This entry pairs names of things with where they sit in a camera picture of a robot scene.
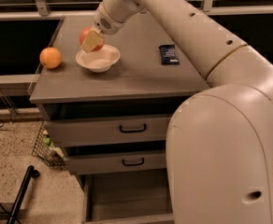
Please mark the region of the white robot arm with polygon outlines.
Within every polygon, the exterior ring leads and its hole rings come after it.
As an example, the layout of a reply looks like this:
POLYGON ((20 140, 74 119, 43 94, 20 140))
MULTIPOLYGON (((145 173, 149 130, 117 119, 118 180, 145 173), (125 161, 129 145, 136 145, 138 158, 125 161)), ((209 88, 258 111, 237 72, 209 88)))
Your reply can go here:
POLYGON ((83 49, 142 9, 209 85, 167 129, 175 224, 273 224, 273 64, 185 0, 103 0, 83 49))

